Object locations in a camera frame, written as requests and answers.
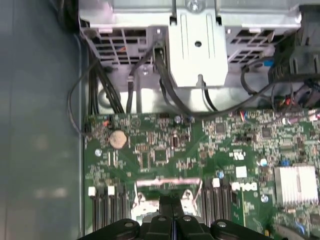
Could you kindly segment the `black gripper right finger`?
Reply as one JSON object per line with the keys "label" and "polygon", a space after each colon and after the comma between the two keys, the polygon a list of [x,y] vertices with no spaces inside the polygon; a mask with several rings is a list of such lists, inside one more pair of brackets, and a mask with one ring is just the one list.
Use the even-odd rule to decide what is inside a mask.
{"label": "black gripper right finger", "polygon": [[196,217],[186,215],[178,198],[173,199],[173,218],[179,240],[268,240],[269,237],[225,219],[206,226]]}

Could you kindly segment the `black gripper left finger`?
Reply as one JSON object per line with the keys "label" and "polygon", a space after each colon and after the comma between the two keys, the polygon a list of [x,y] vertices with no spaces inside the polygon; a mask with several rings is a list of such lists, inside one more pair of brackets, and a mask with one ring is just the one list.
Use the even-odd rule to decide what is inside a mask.
{"label": "black gripper left finger", "polygon": [[81,240],[171,240],[173,234],[173,198],[161,196],[159,214],[139,224],[124,218],[81,237]]}

